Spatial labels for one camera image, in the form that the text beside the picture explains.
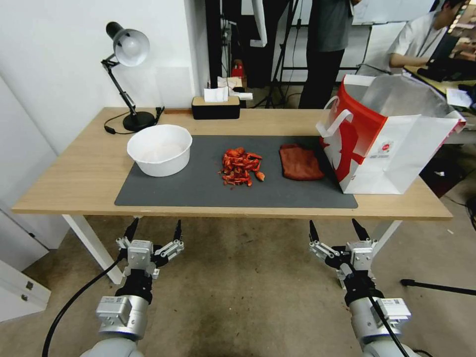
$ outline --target white bowl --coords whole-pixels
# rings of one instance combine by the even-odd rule
[[[143,129],[127,143],[127,153],[149,176],[176,174],[188,164],[192,136],[177,125],[156,125]]]

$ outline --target lamp base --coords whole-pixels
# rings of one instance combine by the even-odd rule
[[[135,117],[129,114],[122,121],[122,125],[124,125],[126,130],[134,132],[141,131],[155,124],[157,124],[157,119],[149,112],[137,112]]]

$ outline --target red cloth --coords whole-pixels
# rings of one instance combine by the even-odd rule
[[[319,162],[312,150],[306,150],[298,144],[281,145],[279,149],[283,176],[297,181],[312,181],[324,177]]]

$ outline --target wooden table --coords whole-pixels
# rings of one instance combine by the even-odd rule
[[[130,136],[108,134],[103,123],[123,112],[124,108],[104,108],[13,208],[15,213],[62,214],[103,268],[113,259],[82,215],[380,219],[383,222],[372,235],[379,239],[376,252],[402,220],[452,218],[420,178],[404,195],[356,195],[356,209],[115,206],[133,164],[126,153]],[[320,110],[244,109],[236,120],[163,114],[160,123],[183,126],[192,135],[317,135],[315,123],[327,115],[328,111]],[[123,131],[120,119],[109,125]],[[119,269],[109,277],[119,284]]]

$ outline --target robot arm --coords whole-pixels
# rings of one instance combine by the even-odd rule
[[[400,328],[412,314],[401,298],[384,298],[383,293],[376,289],[369,277],[376,241],[370,240],[367,231],[356,220],[352,219],[352,222],[360,241],[329,247],[320,241],[314,223],[309,221],[309,250],[326,265],[337,269],[343,280],[347,289],[345,301],[352,314],[352,328],[363,356],[417,357],[409,347],[398,342],[406,352],[404,354],[397,342],[392,341],[396,335],[401,335]]]
[[[181,223],[177,223],[174,238],[164,246],[149,240],[132,239],[136,218],[123,237],[116,240],[119,248],[127,249],[126,280],[115,296],[103,296],[96,308],[101,321],[99,333],[107,336],[81,357],[143,357],[137,342],[145,335],[147,309],[152,302],[152,281],[159,277],[159,268],[168,264],[184,250]]]

